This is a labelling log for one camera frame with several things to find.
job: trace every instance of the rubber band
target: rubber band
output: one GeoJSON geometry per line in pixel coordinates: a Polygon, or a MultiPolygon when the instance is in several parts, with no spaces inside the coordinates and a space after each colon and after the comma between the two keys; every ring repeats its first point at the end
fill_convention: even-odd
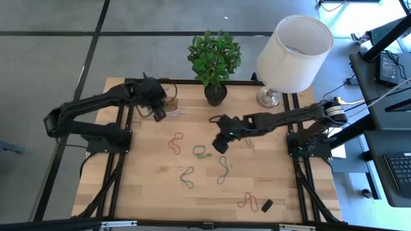
{"type": "Polygon", "coordinates": [[[206,152],[205,150],[206,150],[206,147],[204,145],[196,145],[193,148],[193,154],[196,155],[196,156],[203,155],[206,152]],[[202,148],[203,149],[202,152],[201,153],[200,152],[196,153],[197,148],[202,148]]]}
{"type": "Polygon", "coordinates": [[[174,138],[168,142],[168,146],[174,151],[174,154],[176,154],[176,155],[180,154],[181,148],[180,148],[180,146],[178,146],[177,144],[174,143],[174,140],[176,140],[176,139],[182,139],[183,136],[184,136],[183,133],[181,133],[181,132],[176,132],[176,133],[174,134],[174,138]]]}
{"type": "Polygon", "coordinates": [[[182,182],[184,182],[185,185],[186,185],[189,189],[194,188],[194,183],[191,182],[191,181],[189,181],[189,180],[185,180],[185,179],[183,179],[182,177],[183,177],[183,176],[186,176],[186,175],[190,175],[191,173],[194,173],[194,167],[193,167],[193,166],[189,166],[189,167],[187,168],[187,170],[186,170],[185,172],[183,172],[183,173],[181,174],[181,176],[180,176],[180,180],[181,180],[182,182]]]}
{"type": "Polygon", "coordinates": [[[225,168],[226,172],[224,175],[220,176],[217,178],[217,183],[222,185],[225,182],[225,177],[229,174],[229,166],[227,165],[227,159],[225,156],[220,157],[220,164],[225,168]]]}
{"type": "Polygon", "coordinates": [[[251,147],[252,143],[251,143],[250,138],[245,138],[245,142],[247,143],[248,147],[251,147]]]}
{"type": "Polygon", "coordinates": [[[202,159],[202,158],[212,157],[213,154],[207,153],[207,154],[199,154],[199,155],[196,155],[196,156],[197,156],[198,159],[202,159]]]}
{"type": "Polygon", "coordinates": [[[243,208],[243,207],[245,206],[245,204],[247,203],[248,200],[250,200],[251,210],[252,210],[253,212],[258,212],[259,209],[258,209],[257,198],[256,198],[255,196],[251,195],[251,193],[249,193],[249,192],[246,192],[246,193],[244,194],[244,201],[239,201],[239,202],[237,203],[237,206],[238,206],[239,208],[243,208]],[[252,208],[252,198],[254,198],[254,202],[256,203],[256,207],[257,207],[256,210],[254,210],[254,209],[252,208]]]}

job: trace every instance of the chair wheel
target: chair wheel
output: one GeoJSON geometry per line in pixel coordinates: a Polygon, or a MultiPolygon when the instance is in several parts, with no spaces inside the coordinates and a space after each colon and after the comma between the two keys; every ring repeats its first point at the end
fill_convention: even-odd
{"type": "Polygon", "coordinates": [[[368,199],[372,198],[372,193],[369,189],[363,189],[361,193],[363,196],[365,196],[368,199]]]}

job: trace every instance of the keyboard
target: keyboard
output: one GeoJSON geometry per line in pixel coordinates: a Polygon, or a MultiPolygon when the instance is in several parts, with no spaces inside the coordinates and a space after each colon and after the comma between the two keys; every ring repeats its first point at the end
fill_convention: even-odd
{"type": "Polygon", "coordinates": [[[400,195],[411,198],[411,153],[385,155],[400,195]]]}

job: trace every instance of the black eraser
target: black eraser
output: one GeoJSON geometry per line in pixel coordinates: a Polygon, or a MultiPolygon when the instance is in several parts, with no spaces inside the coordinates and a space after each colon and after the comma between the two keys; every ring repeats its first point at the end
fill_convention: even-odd
{"type": "Polygon", "coordinates": [[[263,212],[266,212],[268,209],[270,209],[271,205],[272,205],[272,200],[268,199],[268,201],[265,202],[265,204],[263,205],[263,207],[261,208],[261,210],[262,210],[263,212]]]}

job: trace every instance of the black plant pot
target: black plant pot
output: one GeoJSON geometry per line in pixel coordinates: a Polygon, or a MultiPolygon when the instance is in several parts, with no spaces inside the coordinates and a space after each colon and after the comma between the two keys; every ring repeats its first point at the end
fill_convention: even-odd
{"type": "Polygon", "coordinates": [[[221,84],[221,87],[209,84],[204,89],[204,94],[211,106],[218,106],[227,96],[227,87],[224,84],[221,84]]]}

